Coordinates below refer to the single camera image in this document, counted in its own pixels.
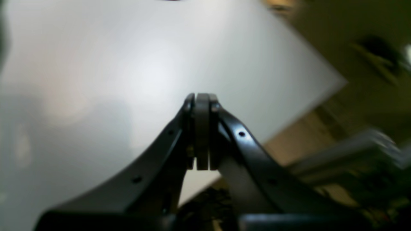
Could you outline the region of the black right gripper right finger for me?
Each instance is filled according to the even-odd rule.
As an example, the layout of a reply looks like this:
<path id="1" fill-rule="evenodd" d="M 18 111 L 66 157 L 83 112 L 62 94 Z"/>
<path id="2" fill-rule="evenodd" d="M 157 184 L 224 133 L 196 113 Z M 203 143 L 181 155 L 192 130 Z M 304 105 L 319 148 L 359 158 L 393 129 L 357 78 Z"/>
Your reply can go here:
<path id="1" fill-rule="evenodd" d="M 226 180 L 239 231 L 370 231 L 359 212 L 325 198 L 274 161 L 210 94 L 211 157 Z"/>

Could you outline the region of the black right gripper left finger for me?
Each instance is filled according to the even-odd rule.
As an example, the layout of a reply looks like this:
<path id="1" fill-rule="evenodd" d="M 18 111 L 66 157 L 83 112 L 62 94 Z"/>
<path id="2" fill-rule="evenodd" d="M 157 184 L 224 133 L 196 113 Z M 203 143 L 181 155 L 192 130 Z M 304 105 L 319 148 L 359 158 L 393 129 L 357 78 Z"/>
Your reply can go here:
<path id="1" fill-rule="evenodd" d="M 45 212 L 35 230 L 176 231 L 193 106 L 191 93 L 135 161 L 101 185 Z"/>

